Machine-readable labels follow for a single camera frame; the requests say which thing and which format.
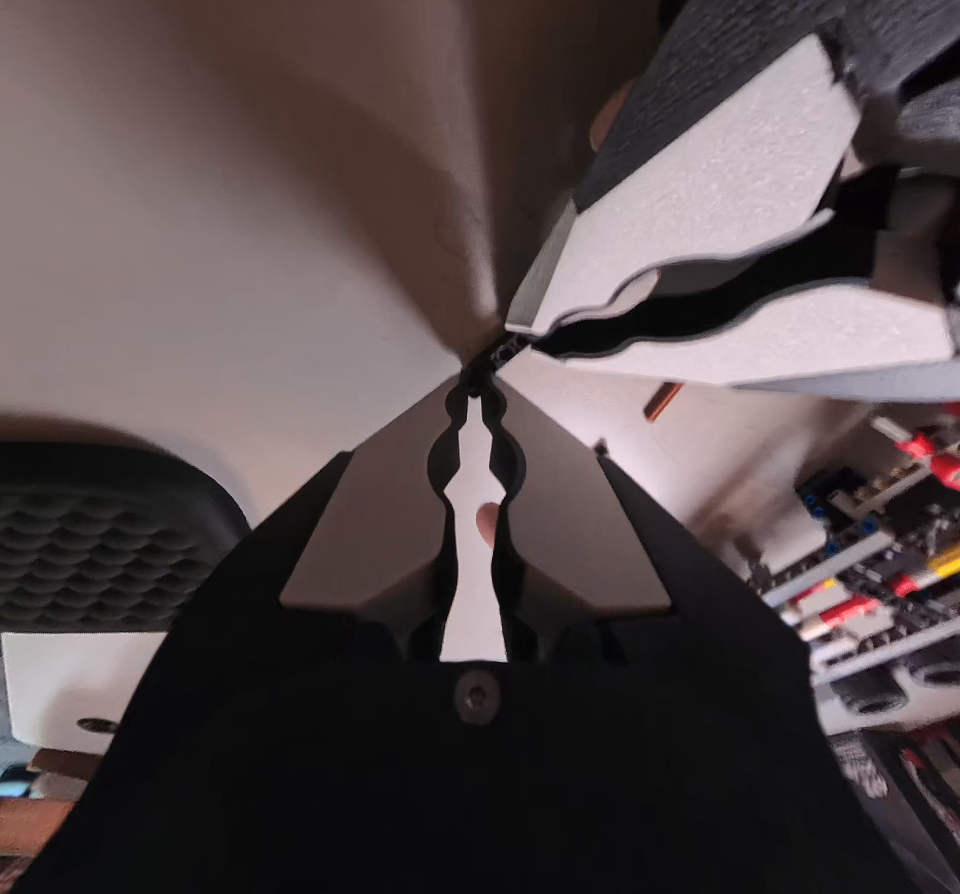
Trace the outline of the black rubber tyre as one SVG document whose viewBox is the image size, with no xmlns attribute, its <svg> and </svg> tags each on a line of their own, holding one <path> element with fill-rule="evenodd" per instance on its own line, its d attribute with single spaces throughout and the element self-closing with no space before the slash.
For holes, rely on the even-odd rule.
<svg viewBox="0 0 960 894">
<path fill-rule="evenodd" d="M 911 682 L 930 689 L 959 687 L 959 636 L 949 636 L 906 655 L 901 666 Z"/>
<path fill-rule="evenodd" d="M 889 664 L 881 664 L 837 679 L 829 685 L 843 707 L 857 718 L 897 712 L 909 703 L 909 695 Z"/>
</svg>

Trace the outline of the black lego beam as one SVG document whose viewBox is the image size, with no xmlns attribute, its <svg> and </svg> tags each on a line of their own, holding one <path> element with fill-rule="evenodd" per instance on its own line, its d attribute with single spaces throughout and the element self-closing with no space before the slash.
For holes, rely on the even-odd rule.
<svg viewBox="0 0 960 894">
<path fill-rule="evenodd" d="M 530 339 L 523 334 L 506 332 L 482 349 L 463 372 L 467 395 L 470 398 L 479 398 L 491 378 L 529 343 Z"/>
</svg>

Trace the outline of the black textured cushion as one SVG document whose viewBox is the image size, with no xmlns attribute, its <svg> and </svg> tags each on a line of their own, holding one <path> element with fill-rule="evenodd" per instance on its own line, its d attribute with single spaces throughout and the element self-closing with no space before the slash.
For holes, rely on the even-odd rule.
<svg viewBox="0 0 960 894">
<path fill-rule="evenodd" d="M 167 633 L 250 531 L 227 490 L 171 455 L 3 441 L 2 633 Z"/>
</svg>

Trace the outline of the lego set box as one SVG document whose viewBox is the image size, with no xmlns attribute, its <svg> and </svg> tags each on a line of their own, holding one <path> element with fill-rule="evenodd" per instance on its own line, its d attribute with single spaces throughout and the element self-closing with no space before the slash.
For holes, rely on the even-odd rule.
<svg viewBox="0 0 960 894">
<path fill-rule="evenodd" d="M 958 794 L 906 736 L 853 731 L 827 737 L 861 807 L 920 892 L 959 891 Z"/>
</svg>

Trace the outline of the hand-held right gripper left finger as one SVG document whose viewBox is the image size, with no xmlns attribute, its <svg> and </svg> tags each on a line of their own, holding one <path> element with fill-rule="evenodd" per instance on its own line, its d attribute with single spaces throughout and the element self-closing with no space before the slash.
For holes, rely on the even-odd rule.
<svg viewBox="0 0 960 894">
<path fill-rule="evenodd" d="M 448 608 L 457 582 L 447 488 L 468 397 L 455 374 L 348 459 L 280 595 L 287 608 Z"/>
</svg>

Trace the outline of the white panel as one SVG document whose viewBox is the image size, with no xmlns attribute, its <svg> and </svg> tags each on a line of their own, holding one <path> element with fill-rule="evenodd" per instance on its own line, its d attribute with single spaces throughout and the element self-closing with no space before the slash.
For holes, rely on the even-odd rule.
<svg viewBox="0 0 960 894">
<path fill-rule="evenodd" d="M 35 748 L 103 756 L 164 633 L 4 633 L 13 737 Z"/>
</svg>

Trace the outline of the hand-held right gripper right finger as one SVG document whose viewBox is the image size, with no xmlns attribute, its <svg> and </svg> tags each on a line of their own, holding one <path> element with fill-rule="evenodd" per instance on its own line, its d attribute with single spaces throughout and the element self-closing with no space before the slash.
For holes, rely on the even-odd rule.
<svg viewBox="0 0 960 894">
<path fill-rule="evenodd" d="M 502 613 L 666 612 L 666 588 L 594 450 L 497 376 L 487 429 L 503 488 L 491 567 Z"/>
</svg>

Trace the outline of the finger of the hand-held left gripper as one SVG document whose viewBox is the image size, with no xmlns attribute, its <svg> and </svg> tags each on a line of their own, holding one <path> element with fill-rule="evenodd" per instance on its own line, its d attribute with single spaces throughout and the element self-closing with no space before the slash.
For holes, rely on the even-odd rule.
<svg viewBox="0 0 960 894">
<path fill-rule="evenodd" d="M 860 110 L 809 34 L 592 203 L 569 200 L 517 289 L 506 330 L 545 336 L 604 312 L 650 271 L 728 260 L 795 232 Z"/>
<path fill-rule="evenodd" d="M 869 282 L 795 283 L 758 299 L 735 282 L 644 300 L 634 291 L 618 307 L 540 300 L 534 348 L 549 358 L 666 383 L 765 383 L 945 361 L 956 351 L 954 309 L 939 294 L 918 300 Z"/>
</svg>

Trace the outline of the lego car chassis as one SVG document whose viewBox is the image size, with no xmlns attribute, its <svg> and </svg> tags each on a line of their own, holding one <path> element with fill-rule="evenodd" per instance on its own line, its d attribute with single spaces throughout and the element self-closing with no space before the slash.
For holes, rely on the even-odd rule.
<svg viewBox="0 0 960 894">
<path fill-rule="evenodd" d="M 874 479 L 823 470 L 796 489 L 821 543 L 781 565 L 749 539 L 735 544 L 747 585 L 797 636 L 811 682 L 830 693 L 835 680 L 880 665 L 922 688 L 902 660 L 958 636 L 958 401 L 930 425 L 884 413 L 870 426 L 900 463 Z"/>
</svg>

